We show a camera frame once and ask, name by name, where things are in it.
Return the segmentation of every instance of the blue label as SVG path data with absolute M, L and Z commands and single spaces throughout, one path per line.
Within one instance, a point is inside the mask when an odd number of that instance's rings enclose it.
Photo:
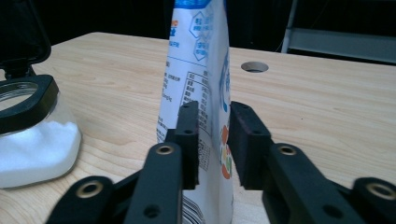
M 230 58 L 228 56 L 228 50 L 227 54 L 225 55 L 224 58 L 224 64 L 221 70 L 221 78 L 220 78 L 220 83 L 219 83 L 219 88 L 220 88 L 220 104 L 223 106 L 224 112 L 228 111 L 228 104 L 230 103 L 228 100 L 225 99 L 225 93 L 230 92 Z
M 211 0 L 176 0 L 175 8 L 199 9 L 205 8 Z

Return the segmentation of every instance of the table surface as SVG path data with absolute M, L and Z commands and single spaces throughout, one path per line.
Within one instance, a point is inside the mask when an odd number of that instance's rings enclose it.
M 52 47 L 37 74 L 55 77 L 83 133 L 71 173 L 0 189 L 0 222 L 43 223 L 76 181 L 114 182 L 139 170 L 156 144 L 168 42 L 93 33 Z M 396 184 L 396 67 L 231 48 L 231 97 L 253 107 L 275 142 L 301 148 L 330 180 Z M 249 73 L 246 62 L 269 70 Z M 267 223 L 259 191 L 233 176 L 233 223 Z

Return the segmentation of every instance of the nutrition label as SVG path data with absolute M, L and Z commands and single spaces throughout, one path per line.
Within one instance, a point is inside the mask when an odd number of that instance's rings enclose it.
M 207 78 L 207 72 L 203 74 L 195 74 L 189 72 L 181 99 L 181 105 L 191 101 L 199 102 L 199 127 L 211 136 L 211 126 L 208 122 L 208 114 L 210 113 L 210 89 Z

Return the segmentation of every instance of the jar lid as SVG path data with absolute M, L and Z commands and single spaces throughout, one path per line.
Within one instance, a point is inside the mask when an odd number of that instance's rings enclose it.
M 56 105 L 58 92 L 58 86 L 50 75 L 1 81 L 0 102 L 25 94 L 32 95 L 0 111 L 0 134 L 24 130 L 39 123 Z
M 50 56 L 50 42 L 33 0 L 0 1 L 0 69 L 6 79 L 34 75 L 33 63 Z

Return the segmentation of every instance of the plastic bag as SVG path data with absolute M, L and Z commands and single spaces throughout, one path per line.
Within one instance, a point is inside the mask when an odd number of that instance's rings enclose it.
M 232 157 L 227 146 L 230 117 L 229 40 L 225 1 L 175 2 L 158 141 L 176 128 L 181 105 L 199 103 L 199 181 L 183 191 L 183 223 L 231 223 Z

